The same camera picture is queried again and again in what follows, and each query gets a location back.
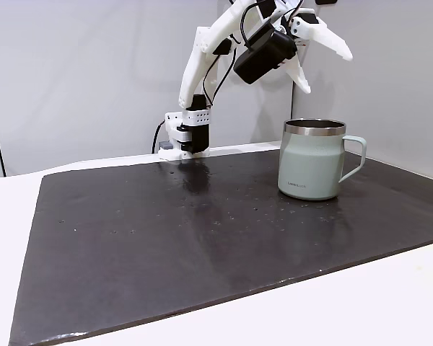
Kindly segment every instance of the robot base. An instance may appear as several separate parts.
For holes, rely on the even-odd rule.
[[[159,158],[165,161],[177,161],[177,160],[186,160],[186,159],[198,159],[201,157],[209,157],[210,151],[207,148],[200,153],[192,154],[189,151],[183,151],[178,148],[173,149],[159,149]]]

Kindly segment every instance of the dark mat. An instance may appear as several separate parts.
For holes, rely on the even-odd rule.
[[[10,345],[112,332],[433,242],[433,180],[368,160],[338,198],[304,202],[277,190],[278,160],[45,177]],[[358,161],[348,154],[346,171]]]

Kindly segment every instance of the gray mug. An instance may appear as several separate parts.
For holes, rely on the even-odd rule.
[[[296,119],[284,123],[278,187],[302,200],[337,196],[339,184],[358,172],[366,161],[366,141],[345,136],[346,124],[335,120]],[[361,164],[342,177],[345,141],[362,145]]]

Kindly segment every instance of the table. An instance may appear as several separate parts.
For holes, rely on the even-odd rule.
[[[279,143],[213,148],[212,156]],[[0,178],[0,345],[7,345],[41,178],[158,161],[157,155],[69,164]],[[433,345],[433,245],[218,306],[75,342],[103,345]]]

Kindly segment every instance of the stainless steel rim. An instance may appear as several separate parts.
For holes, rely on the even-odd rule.
[[[284,132],[303,136],[339,136],[346,133],[346,124],[328,119],[292,119],[284,123]]]

